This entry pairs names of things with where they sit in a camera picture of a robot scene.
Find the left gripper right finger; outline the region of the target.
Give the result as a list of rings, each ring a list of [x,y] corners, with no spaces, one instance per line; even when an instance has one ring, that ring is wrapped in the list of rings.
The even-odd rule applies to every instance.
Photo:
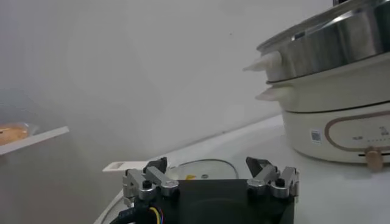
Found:
[[[246,158],[252,175],[247,188],[255,195],[271,194],[274,198],[286,199],[299,196],[299,172],[295,167],[286,166],[282,171],[266,159]]]

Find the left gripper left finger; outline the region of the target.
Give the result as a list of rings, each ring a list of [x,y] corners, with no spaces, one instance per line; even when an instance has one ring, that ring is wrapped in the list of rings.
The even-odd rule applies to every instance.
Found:
[[[140,168],[125,168],[122,178],[124,204],[134,207],[137,204],[151,205],[159,199],[176,199],[180,194],[180,184],[166,176],[167,157],[142,163]]]

